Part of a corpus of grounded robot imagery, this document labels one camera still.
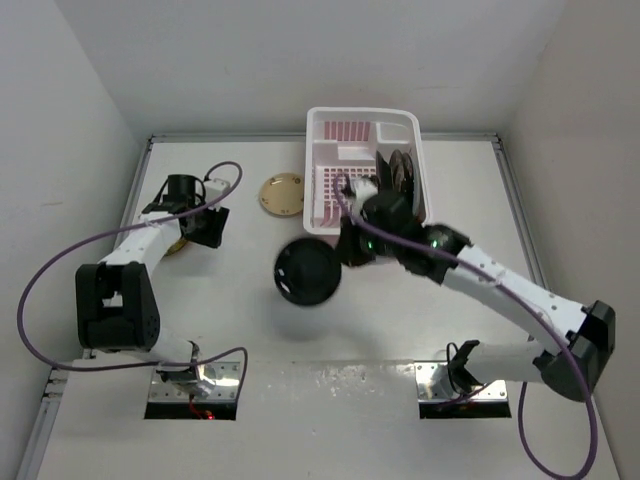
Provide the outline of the cream plate dark patterned rim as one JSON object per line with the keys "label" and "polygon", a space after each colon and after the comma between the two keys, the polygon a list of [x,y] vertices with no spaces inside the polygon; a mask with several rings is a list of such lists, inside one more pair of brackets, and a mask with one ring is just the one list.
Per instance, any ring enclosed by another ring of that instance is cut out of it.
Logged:
{"label": "cream plate dark patterned rim", "polygon": [[414,169],[413,161],[408,153],[401,155],[400,166],[398,167],[398,182],[400,191],[406,195],[414,190]]}

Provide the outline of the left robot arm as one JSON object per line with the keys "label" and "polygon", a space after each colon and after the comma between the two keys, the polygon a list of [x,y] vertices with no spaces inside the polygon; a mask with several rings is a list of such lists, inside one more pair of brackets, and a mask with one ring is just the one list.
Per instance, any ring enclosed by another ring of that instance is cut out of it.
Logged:
{"label": "left robot arm", "polygon": [[78,268],[76,311],[82,347],[154,362],[163,382],[191,397],[205,398],[213,392],[215,371],[199,364],[197,344],[162,326],[151,276],[181,241],[211,249],[221,245],[229,211],[208,203],[230,189],[230,182],[218,178],[168,176],[141,211],[141,228],[99,263]]}

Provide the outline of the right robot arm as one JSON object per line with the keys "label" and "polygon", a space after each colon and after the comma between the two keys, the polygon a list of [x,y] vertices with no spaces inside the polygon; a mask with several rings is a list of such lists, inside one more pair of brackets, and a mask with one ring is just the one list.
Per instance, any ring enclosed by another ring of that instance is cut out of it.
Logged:
{"label": "right robot arm", "polygon": [[495,380],[541,383],[585,402],[615,346],[614,309],[552,293],[491,258],[446,224],[424,224],[405,198],[358,179],[335,190],[343,209],[336,250],[343,264],[397,261],[416,276],[472,298],[528,335],[519,344],[468,340],[447,360],[453,390],[471,395]]}

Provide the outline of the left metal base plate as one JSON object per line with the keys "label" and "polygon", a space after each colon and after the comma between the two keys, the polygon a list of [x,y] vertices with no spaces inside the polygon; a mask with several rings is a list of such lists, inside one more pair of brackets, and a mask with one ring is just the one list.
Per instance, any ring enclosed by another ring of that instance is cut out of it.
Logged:
{"label": "left metal base plate", "polygon": [[212,362],[184,371],[156,371],[148,392],[151,403],[234,402],[240,384],[240,362]]}

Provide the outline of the metal base plate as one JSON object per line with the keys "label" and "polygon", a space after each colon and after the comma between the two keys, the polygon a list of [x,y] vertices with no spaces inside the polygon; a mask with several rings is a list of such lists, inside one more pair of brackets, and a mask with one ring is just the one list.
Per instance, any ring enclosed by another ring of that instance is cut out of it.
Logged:
{"label": "metal base plate", "polygon": [[458,393],[449,382],[446,362],[420,361],[414,363],[418,401],[423,404],[462,402],[503,402],[508,400],[506,383],[502,380],[476,386],[471,394]]}
{"label": "metal base plate", "polygon": [[184,371],[156,371],[148,392],[151,403],[234,402],[240,384],[240,362],[212,362]]}

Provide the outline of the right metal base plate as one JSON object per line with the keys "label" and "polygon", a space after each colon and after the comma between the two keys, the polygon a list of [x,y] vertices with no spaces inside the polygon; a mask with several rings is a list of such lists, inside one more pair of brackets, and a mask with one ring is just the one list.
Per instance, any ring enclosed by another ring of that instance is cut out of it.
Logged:
{"label": "right metal base plate", "polygon": [[420,361],[414,363],[418,401],[423,404],[462,402],[503,402],[508,400],[506,383],[502,380],[476,386],[471,394],[458,393],[449,382],[446,362]]}

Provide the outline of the beige floral small plate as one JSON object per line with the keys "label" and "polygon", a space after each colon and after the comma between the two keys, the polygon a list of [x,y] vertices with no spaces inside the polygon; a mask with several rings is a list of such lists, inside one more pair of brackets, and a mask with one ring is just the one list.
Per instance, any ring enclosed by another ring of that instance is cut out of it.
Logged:
{"label": "beige floral small plate", "polygon": [[298,215],[304,208],[304,179],[294,173],[276,174],[263,183],[258,200],[262,208],[271,215]]}

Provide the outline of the black glossy plate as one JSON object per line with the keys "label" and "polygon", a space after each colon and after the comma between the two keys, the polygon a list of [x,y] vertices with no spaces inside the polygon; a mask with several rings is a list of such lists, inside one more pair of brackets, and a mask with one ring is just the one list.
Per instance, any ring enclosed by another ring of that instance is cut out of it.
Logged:
{"label": "black glossy plate", "polygon": [[286,244],[276,257],[273,273],[281,296],[303,307],[325,303],[341,282],[341,264],[334,249],[313,237]]}
{"label": "black glossy plate", "polygon": [[393,189],[391,167],[379,151],[376,152],[376,177],[380,191]]}

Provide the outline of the pink plastic dish rack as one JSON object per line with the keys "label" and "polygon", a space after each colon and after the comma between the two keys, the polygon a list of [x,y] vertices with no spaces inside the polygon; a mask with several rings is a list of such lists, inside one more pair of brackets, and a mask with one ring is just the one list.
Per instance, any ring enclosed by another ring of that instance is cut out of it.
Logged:
{"label": "pink plastic dish rack", "polygon": [[303,226],[316,236],[339,235],[341,210],[334,181],[376,172],[376,155],[399,150],[414,166],[414,212],[425,223],[432,209],[418,119],[385,108],[315,107],[307,113]]}

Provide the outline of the yellow patterned small plate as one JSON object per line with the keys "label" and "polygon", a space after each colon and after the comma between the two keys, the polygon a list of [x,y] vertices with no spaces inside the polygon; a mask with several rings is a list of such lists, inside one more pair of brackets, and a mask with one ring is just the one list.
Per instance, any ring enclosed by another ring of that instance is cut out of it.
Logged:
{"label": "yellow patterned small plate", "polygon": [[188,241],[186,239],[179,239],[178,241],[176,241],[173,245],[171,245],[166,253],[165,256],[171,256],[174,255],[176,253],[178,253],[180,250],[182,250],[186,245],[188,244]]}

